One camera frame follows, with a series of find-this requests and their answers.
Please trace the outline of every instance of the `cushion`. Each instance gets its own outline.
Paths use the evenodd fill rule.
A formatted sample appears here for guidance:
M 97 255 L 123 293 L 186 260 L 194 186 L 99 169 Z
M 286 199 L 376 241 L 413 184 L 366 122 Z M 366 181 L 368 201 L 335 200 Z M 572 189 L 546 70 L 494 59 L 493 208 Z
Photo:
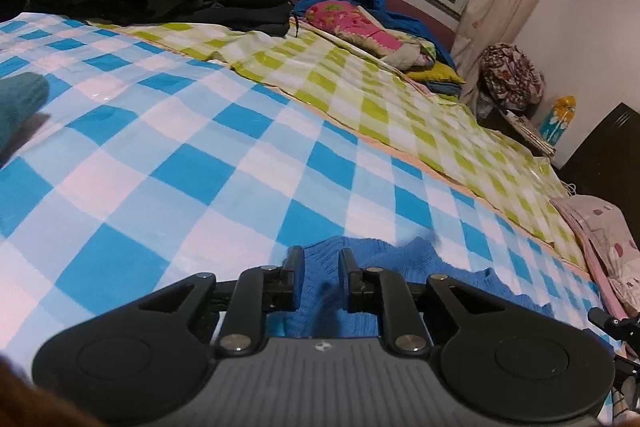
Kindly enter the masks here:
M 625 311 L 640 313 L 640 251 L 614 204 L 594 196 L 572 196 L 562 200 L 595 250 Z
M 312 26 L 382 58 L 401 71 L 414 66 L 431 67 L 433 64 L 433 59 L 423 53 L 417 39 L 392 35 L 348 1 L 317 2 L 305 12 L 305 19 Z
M 436 61 L 433 65 L 433 68 L 428 70 L 412 70 L 407 71 L 406 75 L 418 82 L 457 82 L 459 84 L 464 84 L 465 81 L 460 77 L 453 68 L 443 64 L 442 62 Z

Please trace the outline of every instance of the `bed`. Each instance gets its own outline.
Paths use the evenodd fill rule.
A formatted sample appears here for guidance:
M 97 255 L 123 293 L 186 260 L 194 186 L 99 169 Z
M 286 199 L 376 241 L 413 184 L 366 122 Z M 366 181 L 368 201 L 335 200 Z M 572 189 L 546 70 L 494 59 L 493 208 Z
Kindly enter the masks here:
M 0 169 L 0 350 L 24 367 L 154 289 L 334 235 L 431 234 L 447 263 L 491 267 L 593 329 L 600 297 L 548 203 L 566 195 L 548 162 L 340 39 L 299 21 L 272 38 L 25 13 L 0 24 L 0 50 L 0 76 L 51 87 L 48 119 Z
M 212 62 L 57 16 L 0 25 L 0 75 L 51 85 L 49 120 L 0 170 L 0 349 L 197 271 L 234 279 L 332 235 L 433 229 L 453 266 L 589 327 L 597 288 L 468 190 Z

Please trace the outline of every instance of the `blue and white checkered fabric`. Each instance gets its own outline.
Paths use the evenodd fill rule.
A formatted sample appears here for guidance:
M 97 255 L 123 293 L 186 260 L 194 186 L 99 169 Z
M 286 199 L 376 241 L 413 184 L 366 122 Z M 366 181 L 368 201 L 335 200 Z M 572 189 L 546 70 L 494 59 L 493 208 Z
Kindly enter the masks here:
M 587 327 L 593 283 L 479 203 L 216 64 L 56 16 L 0 25 L 0 76 L 47 76 L 51 115 L 0 171 L 0 349 L 197 271 L 235 279 L 332 235 L 424 229 L 453 266 Z

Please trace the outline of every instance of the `blue blanket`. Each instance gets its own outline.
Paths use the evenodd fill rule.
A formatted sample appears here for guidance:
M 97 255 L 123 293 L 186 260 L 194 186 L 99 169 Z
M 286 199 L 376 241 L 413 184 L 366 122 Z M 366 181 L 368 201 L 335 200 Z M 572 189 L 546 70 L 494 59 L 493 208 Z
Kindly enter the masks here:
M 303 17 L 306 10 L 311 8 L 317 2 L 329 0 L 299 0 L 294 6 L 293 13 L 298 17 Z M 446 48 L 438 42 L 435 35 L 424 25 L 423 22 L 404 15 L 402 13 L 390 12 L 386 9 L 385 0 L 342 0 L 349 1 L 362 6 L 366 11 L 373 15 L 385 28 L 390 30 L 400 30 L 417 37 L 426 39 L 436 46 L 437 59 L 456 69 L 456 65 L 449 55 Z
M 270 335 L 286 337 L 375 337 L 375 315 L 348 314 L 342 309 L 343 292 L 338 283 L 338 252 L 351 248 L 361 267 L 380 266 L 395 270 L 409 282 L 424 282 L 432 273 L 444 273 L 475 288 L 554 317 L 550 304 L 538 306 L 527 295 L 515 295 L 492 268 L 469 272 L 454 268 L 436 254 L 432 244 L 416 237 L 404 247 L 393 247 L 379 239 L 331 237 L 305 248 L 305 281 L 297 312 L 270 315 Z
M 437 94 L 460 96 L 462 92 L 462 86 L 457 82 L 425 82 L 424 85 Z
M 493 268 L 558 320 L 590 327 L 602 305 L 487 205 L 218 64 L 23 13 L 0 23 L 0 77 L 24 72 L 50 93 L 49 120 L 0 169 L 0 347 L 22 367 L 59 331 L 199 271 L 236 279 L 292 245 L 335 267 L 338 245 L 323 257 L 318 242 L 337 235 L 398 245 L 431 229 L 441 259 Z

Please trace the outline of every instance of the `green checkered bedsheet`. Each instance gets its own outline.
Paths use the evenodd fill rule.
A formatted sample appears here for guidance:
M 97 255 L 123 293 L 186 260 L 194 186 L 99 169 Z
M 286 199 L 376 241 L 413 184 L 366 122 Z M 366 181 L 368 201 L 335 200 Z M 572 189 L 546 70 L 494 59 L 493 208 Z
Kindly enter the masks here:
M 546 158 L 480 127 L 467 108 L 425 96 L 375 58 L 308 28 L 286 38 L 223 26 L 103 26 L 200 60 L 222 60 L 245 78 L 277 86 L 340 123 L 409 153 L 489 201 L 582 268 L 574 234 L 549 197 L 566 196 Z

